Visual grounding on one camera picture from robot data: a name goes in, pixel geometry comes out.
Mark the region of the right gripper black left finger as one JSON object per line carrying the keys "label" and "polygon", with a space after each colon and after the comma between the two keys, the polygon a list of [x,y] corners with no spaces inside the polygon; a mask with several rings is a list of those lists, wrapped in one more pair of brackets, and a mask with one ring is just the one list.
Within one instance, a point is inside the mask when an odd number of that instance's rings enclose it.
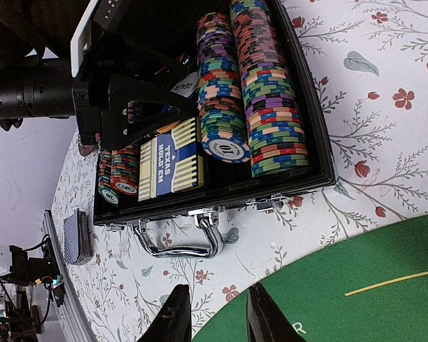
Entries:
{"label": "right gripper black left finger", "polygon": [[191,320],[189,286],[179,284],[138,342],[192,341]]}

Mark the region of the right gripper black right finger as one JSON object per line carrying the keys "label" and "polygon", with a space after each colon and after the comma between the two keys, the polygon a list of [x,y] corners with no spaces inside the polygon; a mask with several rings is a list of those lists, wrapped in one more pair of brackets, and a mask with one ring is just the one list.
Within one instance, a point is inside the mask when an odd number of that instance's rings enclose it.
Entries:
{"label": "right gripper black right finger", "polygon": [[248,341],[305,341],[261,283],[248,289],[246,314]]}

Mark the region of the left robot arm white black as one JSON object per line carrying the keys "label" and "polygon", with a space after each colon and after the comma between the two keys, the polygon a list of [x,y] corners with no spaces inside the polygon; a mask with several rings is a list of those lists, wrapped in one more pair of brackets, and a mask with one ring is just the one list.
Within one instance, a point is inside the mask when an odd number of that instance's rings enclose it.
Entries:
{"label": "left robot arm white black", "polygon": [[0,1],[0,126],[77,119],[85,145],[120,150],[195,115],[188,75],[200,1]]}

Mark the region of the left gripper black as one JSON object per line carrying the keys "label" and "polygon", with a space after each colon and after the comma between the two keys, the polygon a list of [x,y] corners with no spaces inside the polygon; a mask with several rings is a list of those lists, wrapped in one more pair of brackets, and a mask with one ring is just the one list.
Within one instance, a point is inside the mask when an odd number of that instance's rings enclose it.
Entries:
{"label": "left gripper black", "polygon": [[[102,133],[106,84],[119,64],[121,39],[117,30],[127,10],[127,1],[89,1],[71,38],[72,98],[83,145],[95,145]],[[110,148],[124,148],[169,124],[160,107],[180,108],[180,96],[166,89],[189,74],[187,65],[143,43],[127,38],[124,43],[124,76],[112,74],[108,85]],[[129,103],[140,109],[133,123],[128,120]]]}

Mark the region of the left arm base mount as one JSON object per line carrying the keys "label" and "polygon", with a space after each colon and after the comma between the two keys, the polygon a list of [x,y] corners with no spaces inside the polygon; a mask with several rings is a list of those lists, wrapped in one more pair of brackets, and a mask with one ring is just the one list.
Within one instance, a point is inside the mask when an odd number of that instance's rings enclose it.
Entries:
{"label": "left arm base mount", "polygon": [[40,334],[49,317],[51,304],[60,306],[65,296],[63,277],[56,263],[51,238],[45,234],[41,242],[31,248],[11,245],[9,251],[11,266],[4,277],[6,282],[22,288],[42,285],[47,292],[46,309],[40,313],[37,306],[24,298],[21,290],[17,291],[18,306],[13,308],[11,316],[24,338],[29,333]]}

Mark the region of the black poker chip case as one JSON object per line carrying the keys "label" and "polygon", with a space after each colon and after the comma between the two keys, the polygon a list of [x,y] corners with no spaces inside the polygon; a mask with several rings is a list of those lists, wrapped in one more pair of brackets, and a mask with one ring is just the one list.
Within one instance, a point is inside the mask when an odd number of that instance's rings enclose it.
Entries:
{"label": "black poker chip case", "polygon": [[198,22],[198,116],[115,152],[118,190],[96,200],[97,225],[128,226],[155,257],[211,258],[223,248],[218,215],[335,184],[327,127],[304,53],[278,1],[231,1]]}

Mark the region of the white dealer button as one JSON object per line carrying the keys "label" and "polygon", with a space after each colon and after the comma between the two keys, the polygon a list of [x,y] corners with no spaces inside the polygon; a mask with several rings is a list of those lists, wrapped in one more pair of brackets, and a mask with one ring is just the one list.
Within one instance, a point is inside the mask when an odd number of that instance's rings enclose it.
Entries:
{"label": "white dealer button", "polygon": [[190,98],[198,87],[198,72],[189,73],[183,80],[176,83],[171,92],[183,96],[184,98]]}

